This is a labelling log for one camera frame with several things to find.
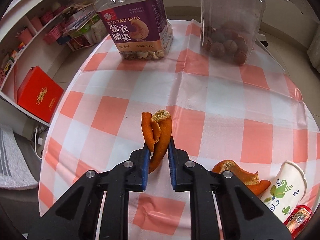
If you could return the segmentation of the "white bookshelf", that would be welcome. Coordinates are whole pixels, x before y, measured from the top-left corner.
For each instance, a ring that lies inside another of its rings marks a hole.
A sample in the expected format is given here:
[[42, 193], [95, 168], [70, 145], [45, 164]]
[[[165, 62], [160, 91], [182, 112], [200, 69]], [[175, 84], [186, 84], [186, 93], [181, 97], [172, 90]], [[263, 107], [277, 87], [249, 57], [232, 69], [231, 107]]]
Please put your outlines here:
[[48, 44], [47, 34], [63, 21], [62, 11], [74, 4], [95, 0], [16, 0], [1, 19], [1, 98], [28, 118], [49, 126], [17, 103], [17, 90], [29, 70], [39, 66], [50, 78], [71, 53], [69, 44]]

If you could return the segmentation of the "cashew jar purple label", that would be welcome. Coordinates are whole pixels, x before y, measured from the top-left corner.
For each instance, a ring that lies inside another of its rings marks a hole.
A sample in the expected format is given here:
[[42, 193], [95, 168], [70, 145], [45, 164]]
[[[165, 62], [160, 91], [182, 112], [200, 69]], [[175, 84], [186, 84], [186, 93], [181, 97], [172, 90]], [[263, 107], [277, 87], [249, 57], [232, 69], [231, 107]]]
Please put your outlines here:
[[123, 59], [158, 60], [167, 55], [173, 29], [163, 0], [96, 0], [94, 8]]

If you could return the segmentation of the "red white noodle cup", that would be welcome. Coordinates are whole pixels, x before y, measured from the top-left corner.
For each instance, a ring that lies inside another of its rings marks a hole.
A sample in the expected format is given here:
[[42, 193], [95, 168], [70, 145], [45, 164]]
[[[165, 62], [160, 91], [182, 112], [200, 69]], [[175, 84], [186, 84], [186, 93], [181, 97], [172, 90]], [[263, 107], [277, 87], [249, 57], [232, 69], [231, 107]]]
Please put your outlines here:
[[285, 221], [285, 225], [291, 233], [291, 237], [296, 238], [300, 232], [304, 229], [312, 215], [312, 210], [306, 205], [297, 205], [288, 219]]

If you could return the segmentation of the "checkered orange white tablecloth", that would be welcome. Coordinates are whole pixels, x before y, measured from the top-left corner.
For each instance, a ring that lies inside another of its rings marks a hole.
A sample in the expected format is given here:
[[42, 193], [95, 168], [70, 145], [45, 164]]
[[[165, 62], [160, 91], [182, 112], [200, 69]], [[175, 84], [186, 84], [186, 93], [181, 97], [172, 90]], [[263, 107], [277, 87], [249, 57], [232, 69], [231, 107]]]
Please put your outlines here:
[[142, 113], [161, 109], [175, 146], [208, 170], [230, 159], [271, 181], [283, 162], [297, 163], [308, 184], [301, 203], [315, 209], [319, 129], [298, 87], [259, 46], [237, 67], [204, 55], [196, 21], [171, 24], [165, 58], [124, 61], [107, 37], [77, 71], [44, 146], [40, 214], [86, 171], [111, 170], [141, 148]]

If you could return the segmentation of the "orange peel strip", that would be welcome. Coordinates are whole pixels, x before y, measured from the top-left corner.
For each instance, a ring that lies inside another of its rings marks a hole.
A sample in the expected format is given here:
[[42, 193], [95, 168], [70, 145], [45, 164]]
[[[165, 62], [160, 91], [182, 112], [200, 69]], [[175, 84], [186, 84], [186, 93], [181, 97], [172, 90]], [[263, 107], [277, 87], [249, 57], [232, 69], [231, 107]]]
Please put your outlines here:
[[161, 164], [169, 146], [172, 133], [171, 114], [163, 109], [154, 114], [142, 113], [142, 133], [145, 143], [152, 153], [149, 163], [149, 173]]

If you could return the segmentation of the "white floral paper cup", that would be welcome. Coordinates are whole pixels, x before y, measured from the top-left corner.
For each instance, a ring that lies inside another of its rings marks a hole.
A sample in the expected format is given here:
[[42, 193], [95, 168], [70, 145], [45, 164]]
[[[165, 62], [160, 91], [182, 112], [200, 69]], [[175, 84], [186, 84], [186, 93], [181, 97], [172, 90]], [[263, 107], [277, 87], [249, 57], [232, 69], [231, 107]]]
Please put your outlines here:
[[307, 186], [304, 171], [287, 160], [260, 200], [281, 222], [285, 222], [305, 196]]

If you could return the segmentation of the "red gift box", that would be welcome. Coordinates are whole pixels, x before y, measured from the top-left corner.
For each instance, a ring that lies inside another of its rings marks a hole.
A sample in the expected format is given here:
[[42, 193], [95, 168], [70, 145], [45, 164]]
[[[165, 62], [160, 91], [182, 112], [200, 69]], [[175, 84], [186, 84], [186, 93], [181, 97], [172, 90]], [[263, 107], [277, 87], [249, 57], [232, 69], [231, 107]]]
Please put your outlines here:
[[39, 66], [31, 68], [19, 87], [14, 88], [16, 103], [49, 123], [64, 90]]

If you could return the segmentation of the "pink basket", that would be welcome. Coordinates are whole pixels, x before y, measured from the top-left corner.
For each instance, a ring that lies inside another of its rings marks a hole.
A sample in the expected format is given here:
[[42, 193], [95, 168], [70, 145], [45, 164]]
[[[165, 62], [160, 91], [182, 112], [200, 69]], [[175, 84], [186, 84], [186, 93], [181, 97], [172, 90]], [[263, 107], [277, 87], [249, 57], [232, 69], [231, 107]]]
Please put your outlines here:
[[63, 26], [61, 23], [59, 23], [56, 26], [54, 26], [48, 33], [45, 34], [43, 40], [47, 44], [52, 44], [62, 35], [63, 35]]

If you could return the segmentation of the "clear jar brown fruits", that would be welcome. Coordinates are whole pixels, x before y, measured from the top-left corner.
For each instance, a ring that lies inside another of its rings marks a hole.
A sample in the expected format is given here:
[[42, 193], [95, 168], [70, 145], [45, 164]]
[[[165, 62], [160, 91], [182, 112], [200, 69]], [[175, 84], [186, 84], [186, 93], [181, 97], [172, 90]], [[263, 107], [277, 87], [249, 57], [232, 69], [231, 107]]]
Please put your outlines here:
[[215, 59], [244, 65], [264, 10], [264, 0], [201, 0], [202, 49]]

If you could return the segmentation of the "orange peel piece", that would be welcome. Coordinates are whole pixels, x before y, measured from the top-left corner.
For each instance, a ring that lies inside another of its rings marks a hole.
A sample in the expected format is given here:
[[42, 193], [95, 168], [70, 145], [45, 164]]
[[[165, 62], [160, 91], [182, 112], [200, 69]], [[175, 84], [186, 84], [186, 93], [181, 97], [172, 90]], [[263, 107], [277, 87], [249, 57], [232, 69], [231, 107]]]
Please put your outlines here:
[[223, 160], [217, 163], [212, 172], [221, 174], [223, 171], [231, 171], [236, 175], [256, 196], [264, 193], [271, 185], [268, 180], [260, 180], [258, 172], [250, 173], [243, 170], [233, 160]]

